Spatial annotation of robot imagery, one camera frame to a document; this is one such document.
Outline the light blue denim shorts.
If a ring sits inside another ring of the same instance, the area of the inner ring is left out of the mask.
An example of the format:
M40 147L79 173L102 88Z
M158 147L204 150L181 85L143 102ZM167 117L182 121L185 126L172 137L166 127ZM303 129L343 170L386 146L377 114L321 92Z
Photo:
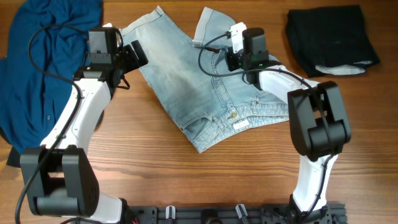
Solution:
M222 38L235 21L204 8L194 37L184 33L157 7L121 29L126 44L138 40L148 59L140 71L161 105L198 152L244 131L287 121L288 106L268 91L228 76L225 53L232 44Z

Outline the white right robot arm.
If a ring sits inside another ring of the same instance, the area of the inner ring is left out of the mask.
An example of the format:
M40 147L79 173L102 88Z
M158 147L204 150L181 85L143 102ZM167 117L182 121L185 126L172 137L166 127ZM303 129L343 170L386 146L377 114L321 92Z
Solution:
M300 154L298 182L292 194L292 214L304 219L326 209L326 188L334 162L351 139L340 90L334 82L306 80L271 59L261 28L233 25L226 36L230 71L241 70L243 81L287 103L290 136Z

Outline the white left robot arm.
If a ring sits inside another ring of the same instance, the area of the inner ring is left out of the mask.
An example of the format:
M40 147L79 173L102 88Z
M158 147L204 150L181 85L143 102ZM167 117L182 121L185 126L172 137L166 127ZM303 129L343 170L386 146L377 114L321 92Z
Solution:
M87 34L90 49L68 81L72 91L56 125L39 147L21 155L19 203L28 202L34 215L66 217L70 223L137 223L123 198L100 191L87 151L114 92L129 89L125 75L148 60L138 41L125 44L111 24Z

